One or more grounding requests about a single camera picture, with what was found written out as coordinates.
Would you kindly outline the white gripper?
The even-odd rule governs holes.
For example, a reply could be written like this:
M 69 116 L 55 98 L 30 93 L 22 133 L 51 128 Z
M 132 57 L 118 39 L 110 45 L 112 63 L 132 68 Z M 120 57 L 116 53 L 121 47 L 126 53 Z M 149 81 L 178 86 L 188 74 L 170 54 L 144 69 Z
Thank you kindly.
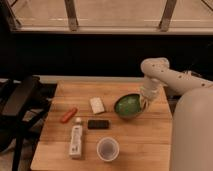
M 151 100 L 154 100 L 159 94 L 160 81 L 154 78 L 145 76 L 142 80 L 142 86 L 140 87 L 141 96 L 139 97 L 140 107 L 142 110 L 146 110 Z

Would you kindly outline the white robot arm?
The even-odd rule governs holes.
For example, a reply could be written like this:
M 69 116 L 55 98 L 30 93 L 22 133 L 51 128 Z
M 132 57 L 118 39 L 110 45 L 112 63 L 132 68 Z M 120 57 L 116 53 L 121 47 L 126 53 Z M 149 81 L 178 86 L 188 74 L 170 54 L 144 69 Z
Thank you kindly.
M 172 120 L 169 171 L 213 171 L 213 81 L 170 69 L 166 58 L 141 63 L 143 99 L 164 83 L 181 95 Z

